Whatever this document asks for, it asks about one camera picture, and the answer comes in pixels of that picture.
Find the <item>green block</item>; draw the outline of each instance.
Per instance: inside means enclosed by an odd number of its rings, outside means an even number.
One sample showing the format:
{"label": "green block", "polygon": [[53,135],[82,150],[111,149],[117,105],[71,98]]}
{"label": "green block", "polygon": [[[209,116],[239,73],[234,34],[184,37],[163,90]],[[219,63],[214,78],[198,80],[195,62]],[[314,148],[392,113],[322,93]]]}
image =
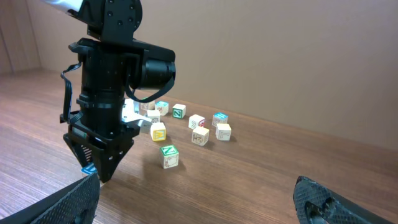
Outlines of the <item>green block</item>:
{"label": "green block", "polygon": [[163,156],[178,154],[178,150],[174,145],[161,147],[160,151],[162,152]]}
{"label": "green block", "polygon": [[182,119],[182,110],[173,108],[173,118]]}

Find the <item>wooden table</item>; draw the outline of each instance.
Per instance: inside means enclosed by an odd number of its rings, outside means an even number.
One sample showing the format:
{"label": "wooden table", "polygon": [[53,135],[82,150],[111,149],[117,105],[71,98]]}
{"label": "wooden table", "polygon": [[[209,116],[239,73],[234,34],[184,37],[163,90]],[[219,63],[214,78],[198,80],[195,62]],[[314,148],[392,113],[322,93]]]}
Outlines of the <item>wooden table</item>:
{"label": "wooden table", "polygon": [[[80,76],[68,75],[75,99]],[[58,123],[64,96],[56,72],[0,78],[0,218],[81,178],[80,165]],[[187,106],[183,120],[162,117],[167,140],[148,134],[135,145],[101,189],[95,223],[298,223],[292,194],[306,175],[374,213],[398,222],[398,151],[368,146],[282,124],[229,114],[229,142],[191,143],[189,116],[208,121],[219,111]],[[159,147],[174,144],[180,164],[162,169]]]}

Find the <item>block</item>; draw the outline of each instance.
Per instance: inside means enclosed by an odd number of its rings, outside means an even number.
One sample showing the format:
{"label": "block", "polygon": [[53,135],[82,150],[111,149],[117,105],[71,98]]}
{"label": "block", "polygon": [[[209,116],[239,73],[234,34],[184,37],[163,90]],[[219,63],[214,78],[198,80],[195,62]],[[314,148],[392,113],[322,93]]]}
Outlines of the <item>block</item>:
{"label": "block", "polygon": [[164,126],[164,123],[153,123],[150,127],[150,136],[153,141],[166,140],[166,127]]}
{"label": "block", "polygon": [[161,116],[165,116],[169,112],[169,103],[164,101],[158,101],[155,104],[155,110],[158,110]]}
{"label": "block", "polygon": [[176,104],[173,106],[173,118],[182,119],[185,116],[187,107],[185,105]]}
{"label": "block", "polygon": [[199,146],[204,146],[209,140],[209,129],[197,127],[192,132],[192,142]]}
{"label": "block", "polygon": [[226,124],[227,122],[228,122],[228,115],[218,112],[213,115],[213,122],[211,124],[214,127],[217,127],[217,124]]}
{"label": "block", "polygon": [[217,124],[216,137],[220,141],[229,141],[231,138],[231,127],[229,124]]}
{"label": "block", "polygon": [[204,117],[199,116],[197,114],[189,117],[188,127],[190,129],[195,129],[197,127],[204,127],[204,126],[205,126],[205,118]]}
{"label": "block", "polygon": [[[97,169],[94,166],[94,163],[90,163],[87,166],[81,168],[81,174],[83,177],[86,177],[94,172],[97,172]],[[102,181],[99,182],[99,187],[102,187],[105,183],[102,183]]]}
{"label": "block", "polygon": [[154,110],[155,109],[155,101],[151,101],[149,103],[140,103],[142,110]]}
{"label": "block", "polygon": [[160,148],[160,162],[163,169],[178,166],[179,152],[174,145]]}
{"label": "block", "polygon": [[160,122],[160,112],[158,110],[148,110],[147,111],[147,118],[150,118],[153,123]]}

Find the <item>block with green letter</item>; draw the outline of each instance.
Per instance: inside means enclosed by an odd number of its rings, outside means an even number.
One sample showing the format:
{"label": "block with green letter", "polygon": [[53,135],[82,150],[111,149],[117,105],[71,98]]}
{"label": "block with green letter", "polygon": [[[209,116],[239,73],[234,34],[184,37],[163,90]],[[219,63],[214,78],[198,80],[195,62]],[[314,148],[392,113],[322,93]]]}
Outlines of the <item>block with green letter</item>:
{"label": "block with green letter", "polygon": [[173,106],[173,118],[182,119],[185,116],[187,107],[185,105],[176,104]]}
{"label": "block with green letter", "polygon": [[160,148],[160,162],[163,169],[178,166],[179,152],[174,145]]}

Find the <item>black cable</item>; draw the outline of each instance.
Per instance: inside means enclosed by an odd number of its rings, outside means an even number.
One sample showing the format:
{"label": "black cable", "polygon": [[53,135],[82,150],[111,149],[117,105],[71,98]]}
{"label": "black cable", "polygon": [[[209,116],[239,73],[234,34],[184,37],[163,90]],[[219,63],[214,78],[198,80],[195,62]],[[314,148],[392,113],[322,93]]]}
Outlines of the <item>black cable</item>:
{"label": "black cable", "polygon": [[63,99],[63,120],[68,124],[76,123],[83,117],[83,112],[79,111],[74,117],[70,118],[70,108],[72,107],[72,83],[65,77],[65,73],[76,70],[81,67],[81,62],[69,66],[61,73],[61,78],[65,80],[65,97]]}

